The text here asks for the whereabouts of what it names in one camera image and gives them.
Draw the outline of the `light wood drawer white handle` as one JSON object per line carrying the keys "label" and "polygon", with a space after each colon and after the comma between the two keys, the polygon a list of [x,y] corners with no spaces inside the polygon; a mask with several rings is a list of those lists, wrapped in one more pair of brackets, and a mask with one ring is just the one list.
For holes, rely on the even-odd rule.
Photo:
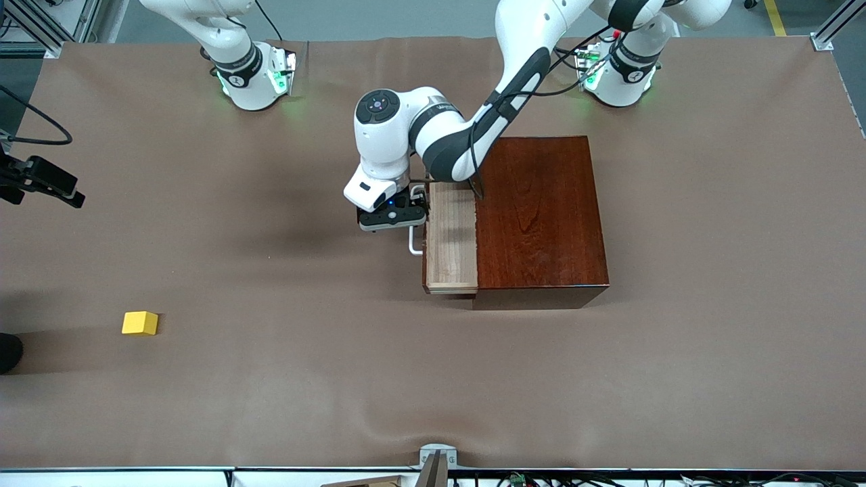
{"label": "light wood drawer white handle", "polygon": [[409,250],[421,258],[421,286],[429,295],[473,296],[478,291],[476,194],[465,183],[429,182],[428,215],[409,229]]}

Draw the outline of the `yellow block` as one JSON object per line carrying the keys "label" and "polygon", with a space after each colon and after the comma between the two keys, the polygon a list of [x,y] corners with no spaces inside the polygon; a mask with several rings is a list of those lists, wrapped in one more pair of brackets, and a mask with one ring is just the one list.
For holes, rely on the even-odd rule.
{"label": "yellow block", "polygon": [[154,336],[158,333],[160,315],[148,311],[126,312],[122,321],[123,335]]}

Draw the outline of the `dark brown wooden cabinet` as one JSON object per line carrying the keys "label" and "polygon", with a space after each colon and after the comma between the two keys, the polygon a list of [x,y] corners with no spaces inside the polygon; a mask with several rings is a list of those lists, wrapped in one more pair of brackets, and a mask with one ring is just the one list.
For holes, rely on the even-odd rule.
{"label": "dark brown wooden cabinet", "polygon": [[474,309],[577,309],[609,289],[586,136],[501,137],[480,176]]}

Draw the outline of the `brown table cover cloth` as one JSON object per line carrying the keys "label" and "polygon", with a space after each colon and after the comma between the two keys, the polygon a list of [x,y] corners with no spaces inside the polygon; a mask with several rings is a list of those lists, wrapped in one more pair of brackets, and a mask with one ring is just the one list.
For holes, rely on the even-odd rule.
{"label": "brown table cover cloth", "polygon": [[[866,469],[866,139],[804,37],[675,38],[630,109],[533,99],[511,136],[586,135],[610,288],[484,312],[359,231],[355,103],[463,113],[495,40],[312,43],[299,97],[231,105],[197,47],[72,45],[32,101],[81,209],[0,202],[0,467]],[[160,315],[123,335],[126,312]]]}

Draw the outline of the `brown cardboard piece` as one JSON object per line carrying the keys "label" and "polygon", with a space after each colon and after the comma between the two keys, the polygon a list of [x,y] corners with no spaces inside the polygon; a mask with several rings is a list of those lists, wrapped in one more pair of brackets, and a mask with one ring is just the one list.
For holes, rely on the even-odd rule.
{"label": "brown cardboard piece", "polygon": [[402,487],[402,475],[344,480],[322,484],[321,487]]}

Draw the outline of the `aluminium frame profile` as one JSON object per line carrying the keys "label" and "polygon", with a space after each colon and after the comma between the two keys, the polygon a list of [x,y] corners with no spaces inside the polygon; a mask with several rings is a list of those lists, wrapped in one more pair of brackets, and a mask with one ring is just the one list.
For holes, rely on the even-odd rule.
{"label": "aluminium frame profile", "polygon": [[65,43],[95,40],[106,0],[0,0],[0,58],[57,58]]}
{"label": "aluminium frame profile", "polygon": [[817,52],[832,51],[832,40],[842,29],[854,21],[866,9],[866,0],[842,0],[838,9],[833,12],[809,37],[813,49]]}

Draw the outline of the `grey metal clamp bracket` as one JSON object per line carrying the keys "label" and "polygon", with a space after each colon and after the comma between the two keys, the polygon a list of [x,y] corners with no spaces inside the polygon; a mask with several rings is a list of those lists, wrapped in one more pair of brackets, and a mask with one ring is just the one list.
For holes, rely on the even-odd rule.
{"label": "grey metal clamp bracket", "polygon": [[458,468],[457,448],[427,444],[419,450],[420,473],[414,487],[453,487],[449,474]]}

